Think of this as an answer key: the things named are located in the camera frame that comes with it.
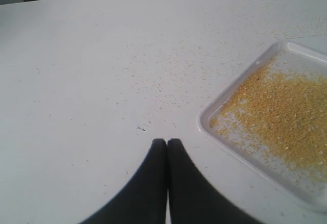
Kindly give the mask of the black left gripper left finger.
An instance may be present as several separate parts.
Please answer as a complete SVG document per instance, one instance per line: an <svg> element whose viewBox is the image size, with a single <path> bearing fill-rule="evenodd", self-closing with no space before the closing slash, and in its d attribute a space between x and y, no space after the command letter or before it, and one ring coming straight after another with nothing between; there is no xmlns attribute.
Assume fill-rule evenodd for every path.
<svg viewBox="0 0 327 224"><path fill-rule="evenodd" d="M136 173L105 206L83 223L165 223L167 144L154 139Z"/></svg>

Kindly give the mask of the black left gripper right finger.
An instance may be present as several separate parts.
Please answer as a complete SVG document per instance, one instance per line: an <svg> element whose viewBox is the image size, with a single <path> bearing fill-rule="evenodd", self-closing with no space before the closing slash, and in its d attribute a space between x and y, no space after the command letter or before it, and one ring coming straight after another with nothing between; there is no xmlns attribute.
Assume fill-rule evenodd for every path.
<svg viewBox="0 0 327 224"><path fill-rule="evenodd" d="M171 223L259 223L208 182L180 139L168 141L167 153Z"/></svg>

